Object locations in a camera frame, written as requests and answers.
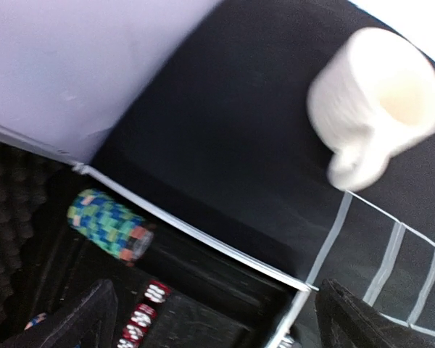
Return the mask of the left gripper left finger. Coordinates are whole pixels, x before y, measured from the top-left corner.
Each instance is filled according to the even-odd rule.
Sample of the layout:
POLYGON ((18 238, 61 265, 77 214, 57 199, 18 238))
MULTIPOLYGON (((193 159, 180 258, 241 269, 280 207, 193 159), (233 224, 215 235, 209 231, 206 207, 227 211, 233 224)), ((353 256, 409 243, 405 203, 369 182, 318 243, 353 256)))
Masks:
POLYGON ((111 347, 118 300, 109 279, 88 289, 53 315, 0 343, 0 347, 111 347))

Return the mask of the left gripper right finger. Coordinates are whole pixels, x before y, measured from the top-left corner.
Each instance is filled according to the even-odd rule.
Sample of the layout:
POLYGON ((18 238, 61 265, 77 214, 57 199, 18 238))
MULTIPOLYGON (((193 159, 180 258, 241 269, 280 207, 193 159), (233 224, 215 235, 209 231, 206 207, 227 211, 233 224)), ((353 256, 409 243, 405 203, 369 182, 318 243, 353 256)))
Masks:
POLYGON ((323 347, 435 347, 435 338, 386 319, 334 279, 323 280, 315 298, 323 347))

